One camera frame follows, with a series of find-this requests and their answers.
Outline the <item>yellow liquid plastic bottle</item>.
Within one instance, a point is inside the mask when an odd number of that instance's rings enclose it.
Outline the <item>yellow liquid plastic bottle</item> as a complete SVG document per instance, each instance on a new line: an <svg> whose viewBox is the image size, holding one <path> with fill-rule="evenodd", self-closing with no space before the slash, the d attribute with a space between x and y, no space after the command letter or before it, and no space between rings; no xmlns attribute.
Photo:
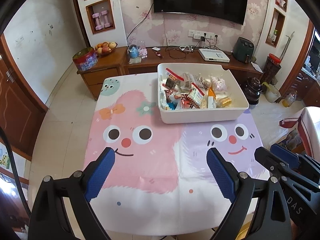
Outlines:
<svg viewBox="0 0 320 240"><path fill-rule="evenodd" d="M296 100L297 92L295 90L289 92L286 98L282 101L284 107L290 107Z"/></svg>

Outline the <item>dark brown ceramic jar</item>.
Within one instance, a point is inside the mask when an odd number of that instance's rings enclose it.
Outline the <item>dark brown ceramic jar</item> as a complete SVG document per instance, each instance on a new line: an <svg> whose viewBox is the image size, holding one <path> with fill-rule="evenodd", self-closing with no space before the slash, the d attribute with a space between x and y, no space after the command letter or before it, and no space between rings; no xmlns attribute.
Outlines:
<svg viewBox="0 0 320 240"><path fill-rule="evenodd" d="M263 89L256 77L249 77L240 87L249 105L255 106L259 103L260 94Z"/></svg>

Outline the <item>red date snack bag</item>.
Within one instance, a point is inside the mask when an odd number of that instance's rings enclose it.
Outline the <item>red date snack bag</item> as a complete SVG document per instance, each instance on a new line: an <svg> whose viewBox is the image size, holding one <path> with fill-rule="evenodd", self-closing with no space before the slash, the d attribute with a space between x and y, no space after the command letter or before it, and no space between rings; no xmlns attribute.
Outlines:
<svg viewBox="0 0 320 240"><path fill-rule="evenodd" d="M200 108L200 103L189 96L183 96L178 104L179 109Z"/></svg>

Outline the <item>dark woven basket red lid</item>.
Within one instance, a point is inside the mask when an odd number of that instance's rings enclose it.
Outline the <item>dark woven basket red lid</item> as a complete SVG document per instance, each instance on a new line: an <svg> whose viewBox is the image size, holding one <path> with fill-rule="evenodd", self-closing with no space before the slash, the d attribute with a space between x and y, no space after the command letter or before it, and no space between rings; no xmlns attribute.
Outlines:
<svg viewBox="0 0 320 240"><path fill-rule="evenodd" d="M281 69L281 59L273 54L269 54L263 69L263 75L260 82L271 83L272 79Z"/></svg>

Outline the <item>blue foil snack packet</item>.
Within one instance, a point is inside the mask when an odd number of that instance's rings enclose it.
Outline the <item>blue foil snack packet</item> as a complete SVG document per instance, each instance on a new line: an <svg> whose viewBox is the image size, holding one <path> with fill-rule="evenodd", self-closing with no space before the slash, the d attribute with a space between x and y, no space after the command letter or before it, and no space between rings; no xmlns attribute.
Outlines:
<svg viewBox="0 0 320 240"><path fill-rule="evenodd" d="M165 110L172 110L174 111L177 107L177 104L175 104L174 102L169 102L165 104Z"/></svg>

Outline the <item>white wall power strip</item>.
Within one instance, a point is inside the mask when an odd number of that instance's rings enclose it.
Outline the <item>white wall power strip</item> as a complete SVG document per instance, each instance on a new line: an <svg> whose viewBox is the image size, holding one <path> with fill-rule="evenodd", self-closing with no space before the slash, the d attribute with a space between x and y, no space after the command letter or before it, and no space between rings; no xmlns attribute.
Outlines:
<svg viewBox="0 0 320 240"><path fill-rule="evenodd" d="M205 32L205 31L198 31L198 30L188 30L188 37L191 37L195 40L200 40L201 37L206 39L212 40L218 37L217 34Z"/></svg>

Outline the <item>fruit bowl with apples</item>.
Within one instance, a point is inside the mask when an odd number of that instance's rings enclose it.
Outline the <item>fruit bowl with apples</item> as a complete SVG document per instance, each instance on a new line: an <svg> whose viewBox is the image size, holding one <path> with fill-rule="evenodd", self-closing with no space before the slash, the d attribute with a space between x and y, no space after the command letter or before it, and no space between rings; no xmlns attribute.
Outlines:
<svg viewBox="0 0 320 240"><path fill-rule="evenodd" d="M117 42L104 42L97 44L94 50L98 57L105 57L111 54L117 46Z"/></svg>

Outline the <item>orange box snack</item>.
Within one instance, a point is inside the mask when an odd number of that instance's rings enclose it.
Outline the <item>orange box snack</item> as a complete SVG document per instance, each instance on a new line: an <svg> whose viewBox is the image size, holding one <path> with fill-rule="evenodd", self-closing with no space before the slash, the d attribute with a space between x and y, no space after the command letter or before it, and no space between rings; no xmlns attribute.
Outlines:
<svg viewBox="0 0 320 240"><path fill-rule="evenodd" d="M214 93L212 87L210 87L210 88L208 89L208 96L209 96L209 97L213 97L214 99L216 99L216 94Z"/></svg>

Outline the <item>pink wrapped snack pack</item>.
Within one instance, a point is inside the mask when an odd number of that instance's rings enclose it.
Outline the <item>pink wrapped snack pack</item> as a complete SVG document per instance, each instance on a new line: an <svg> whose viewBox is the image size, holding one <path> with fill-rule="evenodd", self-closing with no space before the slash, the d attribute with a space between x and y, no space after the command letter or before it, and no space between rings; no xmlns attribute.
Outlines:
<svg viewBox="0 0 320 240"><path fill-rule="evenodd" d="M210 76L210 83L214 92L216 93L227 92L227 85L224 79L216 76Z"/></svg>

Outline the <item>white red snack packet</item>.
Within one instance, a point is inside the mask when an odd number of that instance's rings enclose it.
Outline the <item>white red snack packet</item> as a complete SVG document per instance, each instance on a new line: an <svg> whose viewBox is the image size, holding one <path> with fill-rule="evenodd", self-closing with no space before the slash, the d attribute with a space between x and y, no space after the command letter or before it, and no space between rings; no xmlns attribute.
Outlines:
<svg viewBox="0 0 320 240"><path fill-rule="evenodd" d="M201 104L204 97L204 92L197 85L195 85L195 83L192 82L188 96L195 99Z"/></svg>

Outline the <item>pink toy figure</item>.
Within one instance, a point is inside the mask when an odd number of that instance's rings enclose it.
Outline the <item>pink toy figure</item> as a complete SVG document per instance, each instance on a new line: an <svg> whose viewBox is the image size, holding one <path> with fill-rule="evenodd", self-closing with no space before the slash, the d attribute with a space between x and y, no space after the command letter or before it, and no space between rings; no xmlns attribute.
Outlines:
<svg viewBox="0 0 320 240"><path fill-rule="evenodd" d="M145 59L148 57L148 50L146 47L140 46L138 52L141 59Z"/></svg>

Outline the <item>pink dumbbells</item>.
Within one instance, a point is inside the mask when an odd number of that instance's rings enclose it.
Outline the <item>pink dumbbells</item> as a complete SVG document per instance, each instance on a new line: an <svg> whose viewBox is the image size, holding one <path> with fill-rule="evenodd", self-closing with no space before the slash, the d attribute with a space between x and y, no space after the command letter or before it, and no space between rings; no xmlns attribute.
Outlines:
<svg viewBox="0 0 320 240"><path fill-rule="evenodd" d="M107 10L103 10L102 12L96 12L92 15L92 18L95 20L96 31L102 30L104 28L109 28L111 26L111 23L108 21L107 15Z"/></svg>

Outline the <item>red round cookie tin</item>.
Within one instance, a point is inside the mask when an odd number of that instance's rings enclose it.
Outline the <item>red round cookie tin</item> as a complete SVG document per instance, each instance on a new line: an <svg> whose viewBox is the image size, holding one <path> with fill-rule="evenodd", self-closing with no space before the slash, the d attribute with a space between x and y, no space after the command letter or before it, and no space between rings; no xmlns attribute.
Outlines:
<svg viewBox="0 0 320 240"><path fill-rule="evenodd" d="M73 62L76 65L77 69L81 72L85 72L91 69L98 62L95 49L93 47L82 49L73 56Z"/></svg>

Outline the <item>cartoon pink purple tablecloth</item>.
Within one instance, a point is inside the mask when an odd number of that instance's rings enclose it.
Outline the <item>cartoon pink purple tablecloth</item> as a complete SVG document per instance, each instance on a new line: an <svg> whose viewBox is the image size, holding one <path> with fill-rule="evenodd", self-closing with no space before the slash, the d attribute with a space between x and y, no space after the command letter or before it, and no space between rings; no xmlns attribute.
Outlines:
<svg viewBox="0 0 320 240"><path fill-rule="evenodd" d="M163 236L218 226L230 201L208 165L214 147L250 177L266 179L255 161L262 146L250 111L234 121L165 124L157 105L157 74L109 77L100 88L85 164L106 148L115 153L91 206L106 230Z"/></svg>

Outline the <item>white plastic storage bin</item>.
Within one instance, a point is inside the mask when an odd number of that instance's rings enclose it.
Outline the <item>white plastic storage bin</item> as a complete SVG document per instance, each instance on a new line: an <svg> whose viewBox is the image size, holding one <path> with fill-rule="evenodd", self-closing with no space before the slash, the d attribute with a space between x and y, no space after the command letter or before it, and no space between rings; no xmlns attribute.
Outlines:
<svg viewBox="0 0 320 240"><path fill-rule="evenodd" d="M249 103L230 70L218 64L161 63L158 106L166 124L229 121Z"/></svg>

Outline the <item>white plastic bucket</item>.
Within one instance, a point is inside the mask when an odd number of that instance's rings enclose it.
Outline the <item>white plastic bucket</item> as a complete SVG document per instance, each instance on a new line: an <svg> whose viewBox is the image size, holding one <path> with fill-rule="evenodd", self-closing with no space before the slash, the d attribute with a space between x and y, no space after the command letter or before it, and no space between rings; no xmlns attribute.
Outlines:
<svg viewBox="0 0 320 240"><path fill-rule="evenodd" d="M263 85L267 87L265 97L268 102L274 103L281 98L281 93L279 92L279 90L276 89L276 87L266 82L263 82Z"/></svg>

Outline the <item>blue snow globe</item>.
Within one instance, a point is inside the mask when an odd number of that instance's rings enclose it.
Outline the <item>blue snow globe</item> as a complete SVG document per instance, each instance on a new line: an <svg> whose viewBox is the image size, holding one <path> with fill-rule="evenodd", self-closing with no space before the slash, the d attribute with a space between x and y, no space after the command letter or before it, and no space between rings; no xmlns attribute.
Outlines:
<svg viewBox="0 0 320 240"><path fill-rule="evenodd" d="M136 59L139 57L139 48L135 44L132 44L128 48L128 55L131 59Z"/></svg>

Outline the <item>white set-top box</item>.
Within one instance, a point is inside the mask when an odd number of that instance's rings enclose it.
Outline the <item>white set-top box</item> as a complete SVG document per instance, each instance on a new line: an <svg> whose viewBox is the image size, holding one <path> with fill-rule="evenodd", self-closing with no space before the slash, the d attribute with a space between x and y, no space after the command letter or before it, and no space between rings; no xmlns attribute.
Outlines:
<svg viewBox="0 0 320 240"><path fill-rule="evenodd" d="M230 58L221 50L199 49L199 54L204 61L229 63Z"/></svg>

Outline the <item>dark green air fryer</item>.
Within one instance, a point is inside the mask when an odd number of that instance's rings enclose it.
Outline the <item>dark green air fryer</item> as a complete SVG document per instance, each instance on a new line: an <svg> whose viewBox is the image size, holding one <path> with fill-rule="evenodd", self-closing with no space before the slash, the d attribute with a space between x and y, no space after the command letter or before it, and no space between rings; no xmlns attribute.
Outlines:
<svg viewBox="0 0 320 240"><path fill-rule="evenodd" d="M254 52L254 44L243 37L239 37L233 48L233 56L242 63L250 63Z"/></svg>

